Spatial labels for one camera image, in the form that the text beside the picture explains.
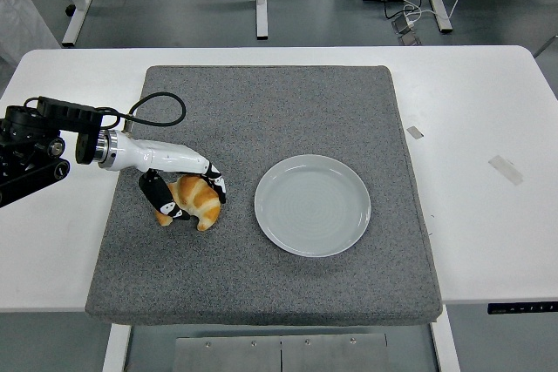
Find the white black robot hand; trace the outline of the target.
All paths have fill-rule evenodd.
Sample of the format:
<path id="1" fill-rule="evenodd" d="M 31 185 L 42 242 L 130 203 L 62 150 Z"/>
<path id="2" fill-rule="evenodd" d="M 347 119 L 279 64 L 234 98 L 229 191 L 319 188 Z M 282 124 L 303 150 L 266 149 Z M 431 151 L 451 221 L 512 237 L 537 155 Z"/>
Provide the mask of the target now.
<path id="1" fill-rule="evenodd" d="M 189 213 L 179 208 L 159 171 L 199 174 L 217 192 L 220 202 L 226 201 L 226 186 L 219 170 L 185 145 L 131 139 L 122 132 L 113 132 L 106 161 L 101 166 L 110 171 L 138 169 L 142 172 L 140 190 L 155 210 L 173 219 L 187 220 Z"/>

